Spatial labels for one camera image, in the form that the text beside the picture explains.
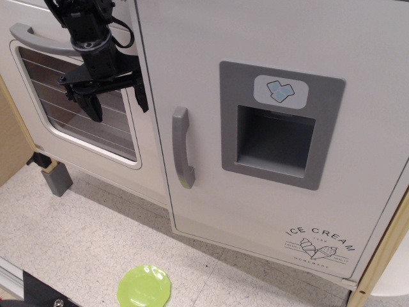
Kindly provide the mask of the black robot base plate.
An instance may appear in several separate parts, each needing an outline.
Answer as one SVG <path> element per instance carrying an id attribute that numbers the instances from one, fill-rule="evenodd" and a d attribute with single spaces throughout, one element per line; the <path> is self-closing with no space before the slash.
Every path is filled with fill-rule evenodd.
<path id="1" fill-rule="evenodd" d="M 58 292 L 30 273 L 23 271 L 24 304 L 23 306 L 63 306 L 78 307 L 79 304 Z"/>

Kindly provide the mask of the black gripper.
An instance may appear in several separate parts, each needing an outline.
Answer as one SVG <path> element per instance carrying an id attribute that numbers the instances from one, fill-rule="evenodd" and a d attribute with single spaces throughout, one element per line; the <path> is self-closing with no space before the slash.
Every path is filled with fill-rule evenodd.
<path id="1" fill-rule="evenodd" d="M 66 95 L 94 121 L 102 122 L 102 107 L 96 95 L 133 87 L 137 103 L 144 113 L 149 110 L 141 67 L 137 56 L 119 51 L 134 44 L 134 33 L 112 15 L 113 6 L 57 6 L 56 19 L 70 34 L 72 47 L 84 63 L 59 78 Z M 109 24 L 128 30 L 130 41 L 122 45 L 113 37 Z"/>

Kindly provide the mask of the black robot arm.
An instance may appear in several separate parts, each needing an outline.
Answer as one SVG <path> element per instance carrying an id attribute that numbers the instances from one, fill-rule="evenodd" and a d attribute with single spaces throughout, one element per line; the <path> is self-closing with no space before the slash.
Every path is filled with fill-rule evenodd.
<path id="1" fill-rule="evenodd" d="M 113 17 L 113 1 L 47 1 L 52 14 L 66 28 L 70 42 L 84 63 L 58 79 L 68 100 L 76 102 L 95 122 L 103 120 L 98 95 L 132 87 L 137 103 L 149 109 L 139 58 L 123 54 L 109 24 L 126 24 Z"/>

